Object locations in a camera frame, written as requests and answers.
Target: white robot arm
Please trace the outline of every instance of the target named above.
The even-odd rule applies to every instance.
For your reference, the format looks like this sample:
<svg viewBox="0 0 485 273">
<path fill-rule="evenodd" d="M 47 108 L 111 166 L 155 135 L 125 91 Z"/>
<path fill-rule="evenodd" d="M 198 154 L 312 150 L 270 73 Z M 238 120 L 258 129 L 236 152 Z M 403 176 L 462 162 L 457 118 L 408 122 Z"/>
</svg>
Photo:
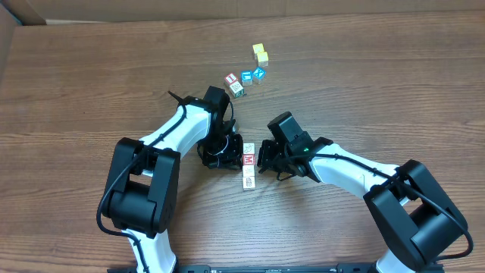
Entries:
<svg viewBox="0 0 485 273">
<path fill-rule="evenodd" d="M 473 248 L 461 212 L 431 173 L 419 162 L 385 165 L 353 155 L 326 138 L 315 141 L 289 112 L 269 123 L 275 140 L 264 140 L 258 157 L 259 171 L 267 169 L 293 177 L 310 177 L 333 184 L 363 199 L 390 248 L 373 267 L 379 273 L 422 271 L 441 259 L 458 258 Z M 410 199 L 423 204 L 410 215 L 402 207 Z M 467 251 L 439 256 L 461 235 Z"/>
<path fill-rule="evenodd" d="M 180 159 L 190 148 L 199 144 L 202 163 L 209 168 L 242 167 L 242 138 L 233 132 L 233 117 L 222 120 L 230 103 L 224 90 L 211 86 L 204 99 L 178 99 L 176 114 L 154 133 L 140 140 L 123 138 L 117 144 L 99 206 L 99 211 L 122 230 L 124 235 L 120 236 L 128 237 L 138 273 L 171 273 L 175 269 L 177 258 L 167 226 L 177 200 Z M 133 182 L 130 174 L 149 176 L 152 183 Z"/>
</svg>

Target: wood grain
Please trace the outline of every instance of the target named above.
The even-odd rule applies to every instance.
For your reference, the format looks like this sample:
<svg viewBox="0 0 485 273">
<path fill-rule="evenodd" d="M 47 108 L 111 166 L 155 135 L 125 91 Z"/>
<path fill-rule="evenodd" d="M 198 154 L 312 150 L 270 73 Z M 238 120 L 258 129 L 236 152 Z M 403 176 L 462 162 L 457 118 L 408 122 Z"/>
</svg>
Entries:
<svg viewBox="0 0 485 273">
<path fill-rule="evenodd" d="M 132 265 L 126 240 L 95 224 L 115 143 L 159 128 L 176 108 L 168 90 L 200 97 L 255 68 L 257 42 L 268 78 L 233 100 L 244 140 L 270 138 L 266 124 L 292 111 L 314 138 L 425 163 L 476 244 L 447 271 L 485 271 L 484 23 L 452 12 L 17 28 L 0 89 L 0 271 Z M 371 262 L 386 249 L 339 188 L 265 173 L 243 192 L 240 173 L 209 171 L 193 150 L 181 170 L 170 234 L 182 264 Z"/>
</svg>

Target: black bracket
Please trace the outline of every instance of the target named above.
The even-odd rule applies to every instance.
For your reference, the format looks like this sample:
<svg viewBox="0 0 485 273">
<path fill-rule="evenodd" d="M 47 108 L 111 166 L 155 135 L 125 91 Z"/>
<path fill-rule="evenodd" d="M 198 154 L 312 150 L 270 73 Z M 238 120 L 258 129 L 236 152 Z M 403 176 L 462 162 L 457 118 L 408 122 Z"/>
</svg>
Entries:
<svg viewBox="0 0 485 273">
<path fill-rule="evenodd" d="M 105 192 L 143 147 L 143 142 L 138 140 L 123 138 L 118 142 L 114 148 Z M 150 238 L 164 232 L 174 215 L 179 167 L 179 152 L 149 149 L 111 191 L 102 208 L 103 215 L 121 230 L 129 228 Z M 143 170 L 153 171 L 150 186 L 130 180 L 130 174 L 141 175 Z"/>
<path fill-rule="evenodd" d="M 425 202 L 409 215 L 399 201 L 418 197 L 400 186 L 405 182 L 444 208 L 464 227 L 468 226 L 461 212 L 420 162 L 409 160 L 397 169 L 396 180 L 373 186 L 364 195 L 364 201 L 387 246 L 408 268 L 421 271 L 458 239 L 462 231 Z"/>
</svg>

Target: wooden block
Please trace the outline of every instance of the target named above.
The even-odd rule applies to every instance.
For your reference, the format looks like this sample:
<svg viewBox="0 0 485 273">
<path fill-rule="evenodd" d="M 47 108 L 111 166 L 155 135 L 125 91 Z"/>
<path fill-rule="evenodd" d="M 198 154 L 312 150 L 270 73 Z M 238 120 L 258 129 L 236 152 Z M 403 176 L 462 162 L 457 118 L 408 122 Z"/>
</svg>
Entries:
<svg viewBox="0 0 485 273">
<path fill-rule="evenodd" d="M 242 155 L 242 163 L 244 165 L 254 165 L 255 155 Z"/>
<path fill-rule="evenodd" d="M 255 154 L 255 144 L 254 143 L 243 143 L 242 144 L 243 155 L 254 155 Z"/>
<path fill-rule="evenodd" d="M 243 177 L 242 178 L 242 188 L 244 190 L 256 190 L 255 177 Z"/>
<path fill-rule="evenodd" d="M 224 78 L 224 82 L 226 83 L 227 87 L 230 87 L 230 85 L 235 83 L 236 81 L 237 77 L 236 75 L 234 75 L 234 73 L 229 73 L 229 75 Z"/>
<path fill-rule="evenodd" d="M 254 165 L 243 165 L 242 166 L 243 177 L 254 177 L 255 176 L 255 166 Z"/>
<path fill-rule="evenodd" d="M 233 94 L 234 98 L 239 98 L 244 94 L 244 88 L 241 85 L 241 83 L 239 83 L 238 81 L 231 84 L 229 86 L 229 89 L 230 89 L 230 92 Z"/>
<path fill-rule="evenodd" d="M 263 82 L 264 77 L 266 77 L 266 71 L 264 71 L 263 68 L 258 67 L 256 70 L 252 73 L 253 80 L 257 84 L 261 84 Z"/>
<path fill-rule="evenodd" d="M 258 53 L 258 66 L 259 67 L 267 67 L 269 62 L 268 53 L 267 52 L 259 52 Z"/>
<path fill-rule="evenodd" d="M 252 85 L 252 72 L 251 71 L 241 72 L 241 83 L 242 83 L 243 86 Z"/>
<path fill-rule="evenodd" d="M 258 53 L 264 52 L 263 44 L 252 45 L 252 50 L 255 52 L 255 60 L 258 60 Z"/>
</svg>

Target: black cable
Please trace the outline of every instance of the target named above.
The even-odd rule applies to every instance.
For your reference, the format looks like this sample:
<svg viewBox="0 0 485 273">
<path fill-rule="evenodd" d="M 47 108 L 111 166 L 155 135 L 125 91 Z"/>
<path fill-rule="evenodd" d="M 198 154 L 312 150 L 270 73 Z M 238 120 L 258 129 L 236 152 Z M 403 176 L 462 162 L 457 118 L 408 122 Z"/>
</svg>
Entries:
<svg viewBox="0 0 485 273">
<path fill-rule="evenodd" d="M 342 159 L 342 160 L 351 162 L 351 163 L 353 163 L 353 164 L 355 164 L 355 165 L 357 165 L 357 166 L 359 166 L 359 167 L 361 167 L 361 168 L 363 168 L 363 169 L 365 169 L 367 171 L 370 171 L 374 175 L 378 175 L 380 177 L 384 177 L 386 179 L 395 181 L 396 183 L 399 183 L 399 185 L 401 187 L 404 187 L 408 191 L 411 191 L 415 195 L 419 196 L 419 198 L 421 198 L 421 200 L 423 200 L 428 205 L 432 206 L 437 211 L 441 212 L 450 221 L 452 221 L 454 224 L 456 224 L 456 226 L 462 231 L 462 233 L 464 234 L 464 236 L 467 239 L 467 242 L 468 242 L 467 249 L 464 252 L 458 253 L 458 254 L 438 256 L 436 259 L 434 259 L 434 262 L 443 261 L 443 260 L 446 260 L 446 259 L 463 258 L 463 257 L 466 257 L 466 256 L 470 255 L 470 253 L 473 251 L 474 243 L 473 243 L 473 239 L 471 238 L 470 232 L 462 224 L 460 224 L 460 222 L 458 222 L 458 220 L 456 220 L 455 217 L 453 217 L 452 215 L 450 215 L 445 209 L 443 209 L 442 207 L 440 207 L 438 204 L 436 204 L 435 202 L 433 202 L 431 199 L 427 198 L 423 193 L 420 193 L 416 189 L 414 189 L 411 186 L 409 186 L 408 184 L 404 183 L 404 181 L 398 180 L 395 177 L 390 176 L 388 174 L 384 174 L 382 171 L 379 171 L 376 168 L 372 168 L 372 167 L 370 167 L 370 166 L 368 166 L 368 165 L 366 165 L 366 164 L 364 164 L 364 163 L 362 163 L 362 162 L 360 162 L 360 161 L 358 161 L 356 159 L 350 158 L 348 156 L 338 155 L 338 154 L 331 155 L 331 154 L 319 154 L 319 153 L 315 153 L 315 154 L 306 154 L 306 155 L 292 155 L 292 156 L 287 156 L 286 158 L 282 158 L 280 160 L 280 162 L 283 162 L 283 161 L 291 162 L 293 159 L 296 159 L 296 158 L 310 158 L 310 157 Z"/>
<path fill-rule="evenodd" d="M 227 134 L 230 133 L 234 124 L 236 123 L 236 121 L 234 120 L 234 105 L 233 105 L 233 102 L 229 101 L 229 104 L 230 104 L 230 120 L 229 120 L 229 124 L 227 125 L 227 127 L 224 128 L 224 133 L 227 133 Z"/>
<path fill-rule="evenodd" d="M 168 91 L 168 93 L 171 96 L 173 96 L 179 103 L 182 102 L 182 99 L 179 96 L 173 94 L 170 91 Z M 143 255 L 142 246 L 140 245 L 139 240 L 133 234 L 125 234 L 125 233 L 120 232 L 120 231 L 112 231 L 112 230 L 107 229 L 103 225 L 102 220 L 101 220 L 102 207 L 104 206 L 104 204 L 106 202 L 106 199 L 108 198 L 108 196 L 111 195 L 111 191 L 114 189 L 114 187 L 116 186 L 116 184 L 120 181 L 120 179 L 133 166 L 135 166 L 136 163 L 138 163 L 138 161 L 142 158 L 142 156 L 145 155 L 145 153 L 148 150 L 150 150 L 153 146 L 155 146 L 157 143 L 159 143 L 160 141 L 162 141 L 169 133 L 171 133 L 173 130 L 175 130 L 175 128 L 177 128 L 183 122 L 183 120 L 187 116 L 187 109 L 186 109 L 185 105 L 181 104 L 181 106 L 182 106 L 182 109 L 183 109 L 183 113 L 182 113 L 182 116 L 180 117 L 180 119 L 174 125 L 172 125 L 170 128 L 168 128 L 168 130 L 166 130 L 165 132 L 161 133 L 160 136 L 158 136 L 154 141 L 152 141 L 150 144 L 144 146 L 143 149 L 131 160 L 131 162 L 116 177 L 116 179 L 113 181 L 113 183 L 108 188 L 108 190 L 106 190 L 106 193 L 101 198 L 101 201 L 99 201 L 98 210 L 96 211 L 96 223 L 98 224 L 98 227 L 99 227 L 99 229 L 101 231 L 103 231 L 106 234 L 110 234 L 110 235 L 114 235 L 114 236 L 120 236 L 120 237 L 127 237 L 127 238 L 130 238 L 131 240 L 133 240 L 133 242 L 134 242 L 133 244 L 138 249 L 139 258 L 140 258 L 140 260 L 142 260 L 143 271 L 146 272 L 146 273 L 149 273 L 149 267 L 146 264 L 145 256 Z"/>
</svg>

